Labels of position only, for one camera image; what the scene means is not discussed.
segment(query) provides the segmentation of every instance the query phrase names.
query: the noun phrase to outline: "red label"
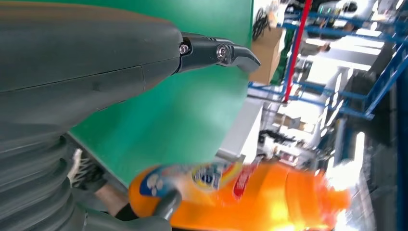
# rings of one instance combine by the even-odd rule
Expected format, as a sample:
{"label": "red label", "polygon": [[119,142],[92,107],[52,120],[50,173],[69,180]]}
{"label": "red label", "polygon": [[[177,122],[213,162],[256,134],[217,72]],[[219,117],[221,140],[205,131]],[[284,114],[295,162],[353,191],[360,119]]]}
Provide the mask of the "red label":
{"label": "red label", "polygon": [[242,171],[235,182],[234,188],[232,189],[232,195],[236,200],[241,199],[243,193],[245,192],[246,185],[257,167],[258,163],[253,163],[242,168]]}

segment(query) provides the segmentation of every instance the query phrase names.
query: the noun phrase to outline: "green surface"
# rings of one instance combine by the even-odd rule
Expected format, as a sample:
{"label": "green surface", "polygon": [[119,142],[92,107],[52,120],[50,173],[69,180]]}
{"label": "green surface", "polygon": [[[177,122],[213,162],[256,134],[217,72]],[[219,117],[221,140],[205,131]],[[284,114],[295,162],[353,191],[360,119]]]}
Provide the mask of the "green surface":
{"label": "green surface", "polygon": [[[251,42],[252,0],[57,1],[122,8],[182,31]],[[153,90],[97,112],[71,134],[124,183],[156,164],[210,161],[246,97],[248,75],[213,66],[174,75]]]}

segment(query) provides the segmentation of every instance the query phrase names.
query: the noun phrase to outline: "bolt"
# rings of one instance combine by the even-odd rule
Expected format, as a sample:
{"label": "bolt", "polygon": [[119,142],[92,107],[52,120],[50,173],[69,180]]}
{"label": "bolt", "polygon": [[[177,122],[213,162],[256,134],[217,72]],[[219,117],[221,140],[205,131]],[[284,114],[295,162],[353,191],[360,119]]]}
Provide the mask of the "bolt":
{"label": "bolt", "polygon": [[224,45],[219,45],[217,47],[217,58],[218,59],[223,59],[225,57],[226,50]]}
{"label": "bolt", "polygon": [[186,44],[182,44],[180,45],[178,50],[180,51],[180,54],[186,54],[187,52],[189,52],[190,48]]}

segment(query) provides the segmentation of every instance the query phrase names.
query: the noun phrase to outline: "sneaker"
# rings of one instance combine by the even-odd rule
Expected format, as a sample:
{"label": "sneaker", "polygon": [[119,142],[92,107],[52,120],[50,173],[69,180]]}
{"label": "sneaker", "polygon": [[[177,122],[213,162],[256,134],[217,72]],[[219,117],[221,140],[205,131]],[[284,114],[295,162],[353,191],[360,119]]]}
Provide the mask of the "sneaker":
{"label": "sneaker", "polygon": [[304,72],[307,71],[307,69],[304,68],[304,67],[295,67],[293,70],[294,70],[296,73],[304,73]]}
{"label": "sneaker", "polygon": [[104,170],[94,163],[88,153],[76,149],[72,157],[73,166],[68,173],[73,188],[96,192],[106,180],[103,178]]}

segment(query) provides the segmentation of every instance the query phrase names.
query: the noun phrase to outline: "detergent bottle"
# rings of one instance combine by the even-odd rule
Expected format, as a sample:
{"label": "detergent bottle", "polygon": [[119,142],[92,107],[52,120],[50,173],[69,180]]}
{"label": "detergent bottle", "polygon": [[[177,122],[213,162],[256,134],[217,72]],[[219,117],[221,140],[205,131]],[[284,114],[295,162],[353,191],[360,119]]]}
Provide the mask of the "detergent bottle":
{"label": "detergent bottle", "polygon": [[151,216],[174,189],[183,201],[170,223],[188,230],[330,230],[351,205],[350,191],[335,189],[323,173],[276,162],[152,167],[132,181],[131,207],[140,217]]}

